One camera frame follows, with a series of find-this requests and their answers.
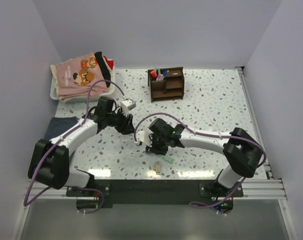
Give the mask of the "green transparent case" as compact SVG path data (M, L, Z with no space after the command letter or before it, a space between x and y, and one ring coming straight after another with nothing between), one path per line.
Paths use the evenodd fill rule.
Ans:
M172 158L172 157L170 157L170 156L167 156L167 155L161 155L161 156L159 156L159 158L160 158L161 160L163 160L163 161L169 163L169 164L173 164L174 161L175 161L174 158Z

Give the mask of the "beige eraser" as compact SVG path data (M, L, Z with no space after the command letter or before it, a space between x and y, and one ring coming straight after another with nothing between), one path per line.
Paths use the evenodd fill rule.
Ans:
M162 171L162 165L159 161L156 161L152 168L154 171Z

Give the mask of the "brown wooden desk organizer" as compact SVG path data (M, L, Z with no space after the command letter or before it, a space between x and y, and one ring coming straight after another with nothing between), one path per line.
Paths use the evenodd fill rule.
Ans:
M167 100L183 100L185 94L185 75L183 67L160 68L161 74L169 70L165 80L152 80L151 71L147 70L147 85L149 86L151 102Z

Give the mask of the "orange black highlighter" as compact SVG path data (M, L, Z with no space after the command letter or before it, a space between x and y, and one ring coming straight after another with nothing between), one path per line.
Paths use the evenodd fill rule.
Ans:
M158 74L157 74L156 71L152 70L152 71L150 72L150 75L151 75L151 79L152 79L153 81L155 81L155 80L157 79Z

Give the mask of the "green capped pen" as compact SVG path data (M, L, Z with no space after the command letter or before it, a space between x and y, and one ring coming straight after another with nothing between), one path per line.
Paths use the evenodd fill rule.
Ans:
M157 77L159 74L161 74L161 70L160 70L160 68L157 68Z

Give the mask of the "red clear pen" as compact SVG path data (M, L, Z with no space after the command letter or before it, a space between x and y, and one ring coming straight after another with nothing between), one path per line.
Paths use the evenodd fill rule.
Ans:
M153 80L155 81L157 78L157 68L153 69Z

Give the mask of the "blue capped pen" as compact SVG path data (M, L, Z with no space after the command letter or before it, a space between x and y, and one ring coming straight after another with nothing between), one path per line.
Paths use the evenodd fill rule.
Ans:
M165 80L165 78L166 78L166 76L167 76L167 74L169 73L169 70L165 70L164 72L163 72L163 80Z

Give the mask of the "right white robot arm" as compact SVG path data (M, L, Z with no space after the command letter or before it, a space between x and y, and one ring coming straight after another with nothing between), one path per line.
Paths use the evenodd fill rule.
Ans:
M203 186L208 195L225 197L242 178L252 178L263 156L261 146L242 128L231 132L208 132L188 128L184 124L172 127L161 118L148 127L144 136L146 152L166 155L168 148L197 148L225 156L228 166L212 183Z

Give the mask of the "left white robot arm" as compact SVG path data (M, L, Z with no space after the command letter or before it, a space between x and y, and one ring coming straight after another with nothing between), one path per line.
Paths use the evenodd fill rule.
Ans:
M95 178L88 171L71 167L71 156L75 150L91 137L107 127L113 127L122 135L134 133L133 115L136 107L132 99L119 104L110 97L100 97L75 125L49 140L41 139L34 147L27 176L29 179L50 188L77 187L83 196L95 191Z

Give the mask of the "black red folded garment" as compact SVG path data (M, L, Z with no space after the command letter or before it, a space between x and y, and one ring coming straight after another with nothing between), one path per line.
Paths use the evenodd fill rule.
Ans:
M103 78L105 80L111 81L114 68L114 61L104 56L101 51L95 52L94 56L97 60Z

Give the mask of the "pink pixel-print shirt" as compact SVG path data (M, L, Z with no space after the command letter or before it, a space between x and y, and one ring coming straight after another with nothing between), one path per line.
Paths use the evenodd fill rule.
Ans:
M57 97L66 98L87 95L94 97L108 91L110 82L105 82L95 53L69 59L55 65L58 83Z

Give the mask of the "blue folded cloth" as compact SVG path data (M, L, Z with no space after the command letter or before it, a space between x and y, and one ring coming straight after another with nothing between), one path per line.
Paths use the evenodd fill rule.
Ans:
M65 133L78 123L77 117L52 117L44 135L44 140L51 140Z

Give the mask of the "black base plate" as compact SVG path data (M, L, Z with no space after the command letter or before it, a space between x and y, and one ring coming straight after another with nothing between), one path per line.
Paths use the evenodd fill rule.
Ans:
M116 180L96 179L90 185L95 190L68 187L67 197L76 197L78 210L102 208L114 205L187 205L203 202L212 205L224 199L232 190L218 186L214 180L165 179L165 180Z

